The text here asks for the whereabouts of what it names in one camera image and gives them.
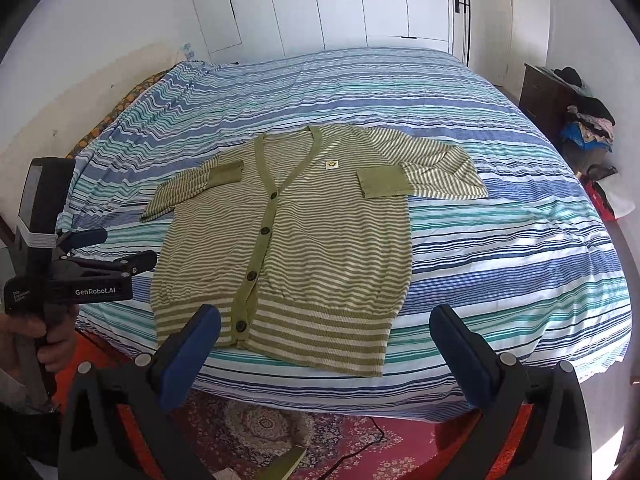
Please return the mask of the person's left hand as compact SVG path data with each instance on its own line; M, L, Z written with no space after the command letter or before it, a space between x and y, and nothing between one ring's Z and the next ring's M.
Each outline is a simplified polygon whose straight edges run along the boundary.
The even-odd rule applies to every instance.
M50 373L65 368L74 357L76 349L75 324L79 308L68 306L61 321L47 327L43 320L32 315L1 315L1 368L14 379L22 382L18 364L15 337L46 338L38 350L37 358Z

